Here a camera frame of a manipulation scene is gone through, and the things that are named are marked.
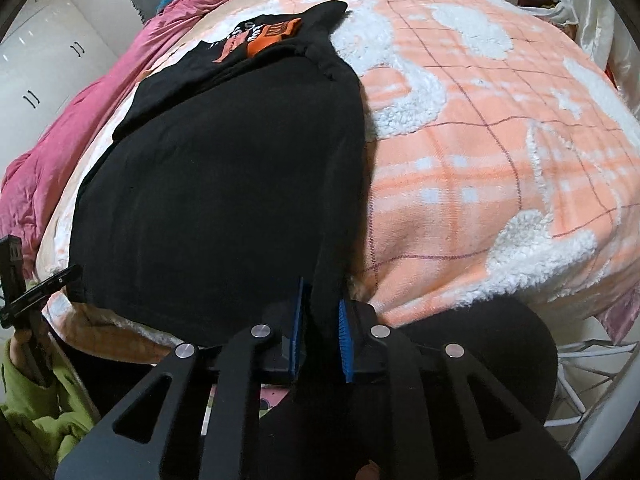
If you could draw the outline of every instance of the green sleeve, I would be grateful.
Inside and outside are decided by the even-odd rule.
[[[95,424],[81,389],[60,355],[53,355],[56,380],[42,388],[25,378],[4,349],[2,376],[7,422],[28,455],[52,476],[60,461]]]
[[[9,359],[9,344],[10,340],[4,345],[2,354],[2,380],[6,405],[11,410],[23,413],[30,420],[42,416],[58,416],[60,407],[55,382],[48,388],[43,388],[28,380]]]

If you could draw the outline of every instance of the bed sheet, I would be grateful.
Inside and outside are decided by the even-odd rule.
[[[640,50],[609,0],[570,0],[579,16],[576,43],[603,70],[608,65],[627,107],[640,120]],[[598,319],[614,342],[640,314],[640,287],[630,289]]]
[[[242,20],[320,1],[231,0],[155,70]],[[500,0],[345,1],[332,42],[361,78],[369,117],[354,297],[395,326],[496,294],[559,323],[636,286],[640,125],[575,43]],[[131,100],[65,189],[41,278],[66,266],[78,186]],[[177,342],[62,293],[45,314],[69,344],[107,358],[153,362]]]

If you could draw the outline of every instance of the white satin fabric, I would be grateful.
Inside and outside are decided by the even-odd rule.
[[[570,0],[578,15],[575,41],[605,69],[607,61],[618,89],[640,120],[640,50],[609,0]]]
[[[558,4],[551,9],[545,9],[544,7],[521,6],[518,6],[518,8],[520,10],[525,10],[533,16],[538,16],[545,21],[555,23],[556,25],[578,25],[580,23],[571,0],[560,0]]]

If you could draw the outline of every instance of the person's hand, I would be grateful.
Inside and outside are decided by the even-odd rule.
[[[22,375],[28,380],[33,381],[34,374],[27,362],[27,357],[24,354],[22,346],[27,344],[29,339],[31,339],[31,330],[16,330],[9,343],[9,359],[11,359],[12,364]],[[50,367],[52,345],[49,339],[49,327],[44,322],[38,326],[38,343],[45,353],[47,364]]]
[[[369,462],[356,474],[355,480],[380,480],[380,468],[375,462]]]

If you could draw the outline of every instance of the pink comforter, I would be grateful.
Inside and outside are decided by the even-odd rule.
[[[227,0],[174,0],[151,19],[109,72],[82,90],[36,146],[15,159],[0,184],[0,238],[22,239],[24,274],[34,260],[50,216],[78,160],[143,70],[202,16]]]

